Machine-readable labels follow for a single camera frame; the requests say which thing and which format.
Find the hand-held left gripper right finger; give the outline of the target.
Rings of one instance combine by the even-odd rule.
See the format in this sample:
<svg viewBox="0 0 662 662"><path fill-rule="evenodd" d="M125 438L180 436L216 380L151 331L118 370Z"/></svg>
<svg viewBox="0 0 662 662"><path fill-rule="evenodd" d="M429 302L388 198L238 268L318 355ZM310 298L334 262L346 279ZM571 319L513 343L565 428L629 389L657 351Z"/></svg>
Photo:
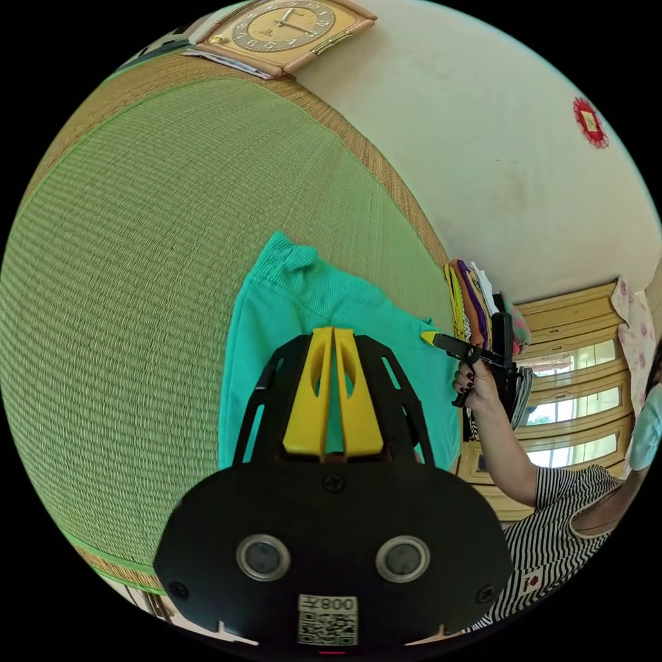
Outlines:
<svg viewBox="0 0 662 662"><path fill-rule="evenodd" d="M379 456L383 439L353 331L335 328L334 348L344 456Z"/></svg>

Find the person's right hand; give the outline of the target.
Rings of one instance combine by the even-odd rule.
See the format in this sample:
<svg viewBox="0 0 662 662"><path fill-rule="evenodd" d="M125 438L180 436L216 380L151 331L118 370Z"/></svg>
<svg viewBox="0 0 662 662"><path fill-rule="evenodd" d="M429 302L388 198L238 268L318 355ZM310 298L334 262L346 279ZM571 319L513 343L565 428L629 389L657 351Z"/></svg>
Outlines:
<svg viewBox="0 0 662 662"><path fill-rule="evenodd" d="M477 414L494 413L501 406L496 383L482 359L473 364L460 362L453 388L465 396L465 406Z"/></svg>

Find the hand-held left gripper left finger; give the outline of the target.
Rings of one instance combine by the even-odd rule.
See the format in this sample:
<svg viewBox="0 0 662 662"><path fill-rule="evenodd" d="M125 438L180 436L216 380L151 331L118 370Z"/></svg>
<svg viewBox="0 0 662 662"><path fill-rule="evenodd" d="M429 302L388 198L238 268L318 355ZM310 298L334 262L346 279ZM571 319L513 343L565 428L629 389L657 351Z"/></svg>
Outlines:
<svg viewBox="0 0 662 662"><path fill-rule="evenodd" d="M313 331L306 350L283 448L290 456L324 457L328 430L334 330Z"/></svg>

